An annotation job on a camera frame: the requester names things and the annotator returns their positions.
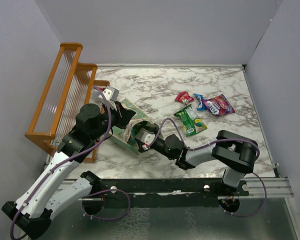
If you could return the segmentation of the green illustrated paper bag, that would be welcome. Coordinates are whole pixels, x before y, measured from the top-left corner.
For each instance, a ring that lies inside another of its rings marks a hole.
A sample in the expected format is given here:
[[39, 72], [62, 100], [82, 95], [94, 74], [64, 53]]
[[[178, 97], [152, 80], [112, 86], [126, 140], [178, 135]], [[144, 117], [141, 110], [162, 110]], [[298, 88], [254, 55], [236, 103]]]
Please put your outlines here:
[[142, 127], [150, 128], [151, 130], [156, 130], [159, 128], [159, 125], [156, 124], [154, 120], [148, 117], [145, 112], [143, 112], [129, 99], [122, 99], [121, 104], [124, 108], [133, 110], [135, 112], [135, 115], [132, 117], [125, 129], [121, 129], [114, 126], [112, 128], [113, 134], [110, 139], [113, 140], [119, 146], [138, 155], [139, 146], [135, 140], [135, 137], [138, 134], [138, 132], [141, 130]]

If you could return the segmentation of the green spring tea packet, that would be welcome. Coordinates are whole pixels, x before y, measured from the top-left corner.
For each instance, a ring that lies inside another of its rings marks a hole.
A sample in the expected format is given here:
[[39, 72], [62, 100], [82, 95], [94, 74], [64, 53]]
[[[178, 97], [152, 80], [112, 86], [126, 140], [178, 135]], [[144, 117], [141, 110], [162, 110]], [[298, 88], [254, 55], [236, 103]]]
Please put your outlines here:
[[193, 110], [191, 104], [174, 113], [174, 116], [180, 118], [182, 121], [186, 137], [196, 135], [208, 129], [202, 119]]

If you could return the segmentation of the red snack packet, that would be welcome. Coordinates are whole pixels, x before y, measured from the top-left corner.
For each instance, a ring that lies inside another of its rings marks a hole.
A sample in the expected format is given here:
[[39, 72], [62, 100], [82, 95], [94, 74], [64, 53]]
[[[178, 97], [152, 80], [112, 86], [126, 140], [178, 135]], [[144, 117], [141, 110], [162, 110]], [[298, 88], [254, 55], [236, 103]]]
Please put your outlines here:
[[194, 98], [187, 91], [182, 91], [176, 96], [175, 101], [187, 106], [194, 101]]

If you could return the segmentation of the blue snack packet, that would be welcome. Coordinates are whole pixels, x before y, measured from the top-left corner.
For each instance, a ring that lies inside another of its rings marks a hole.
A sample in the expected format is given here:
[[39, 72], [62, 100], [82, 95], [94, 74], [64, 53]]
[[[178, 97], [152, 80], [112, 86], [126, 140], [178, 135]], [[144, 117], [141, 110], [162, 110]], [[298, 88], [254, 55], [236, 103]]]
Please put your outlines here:
[[198, 111], [205, 111], [207, 108], [203, 103], [204, 96], [202, 94], [194, 93], [194, 98], [198, 101], [197, 110]]

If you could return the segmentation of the purple snack packet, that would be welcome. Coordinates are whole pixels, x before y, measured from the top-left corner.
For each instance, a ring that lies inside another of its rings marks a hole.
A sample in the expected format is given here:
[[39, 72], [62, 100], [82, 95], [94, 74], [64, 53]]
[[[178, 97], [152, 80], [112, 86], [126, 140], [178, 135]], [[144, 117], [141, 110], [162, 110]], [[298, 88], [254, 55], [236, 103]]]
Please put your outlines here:
[[206, 107], [206, 109], [215, 116], [221, 117], [228, 114], [234, 114], [236, 112], [228, 99], [223, 94], [209, 99], [203, 99], [202, 103]]

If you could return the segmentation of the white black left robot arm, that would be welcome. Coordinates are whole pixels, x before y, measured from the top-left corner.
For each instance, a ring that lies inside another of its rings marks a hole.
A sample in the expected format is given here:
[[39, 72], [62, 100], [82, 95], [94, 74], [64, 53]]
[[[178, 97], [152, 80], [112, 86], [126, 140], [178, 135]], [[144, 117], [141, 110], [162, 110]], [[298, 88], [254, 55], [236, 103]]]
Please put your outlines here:
[[116, 188], [102, 189], [101, 179], [90, 171], [83, 172], [71, 186], [57, 191], [65, 178], [107, 139], [112, 127], [125, 129], [136, 114], [119, 101], [114, 105], [111, 108], [107, 102], [104, 113], [93, 103], [82, 106], [75, 117], [74, 127], [63, 137], [42, 174], [20, 198], [2, 206], [1, 210], [12, 221], [12, 240], [15, 239], [15, 226], [24, 232], [25, 237], [36, 240], [47, 231], [53, 219], [75, 201], [118, 191]]

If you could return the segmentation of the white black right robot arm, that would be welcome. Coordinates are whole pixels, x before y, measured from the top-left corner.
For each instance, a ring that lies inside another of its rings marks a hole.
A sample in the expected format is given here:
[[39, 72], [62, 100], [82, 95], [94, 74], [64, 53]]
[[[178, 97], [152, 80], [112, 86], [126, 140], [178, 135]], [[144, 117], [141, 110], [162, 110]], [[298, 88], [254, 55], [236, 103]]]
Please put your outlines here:
[[158, 128], [155, 132], [150, 130], [150, 127], [141, 128], [135, 137], [140, 153], [154, 150], [169, 160], [175, 160], [175, 164], [183, 170], [194, 169], [213, 160], [227, 165], [219, 184], [220, 191], [226, 196], [236, 192], [241, 179], [253, 172], [260, 155], [254, 140], [227, 130], [220, 130], [214, 141], [195, 148], [187, 147], [175, 134], [163, 139], [156, 136]]

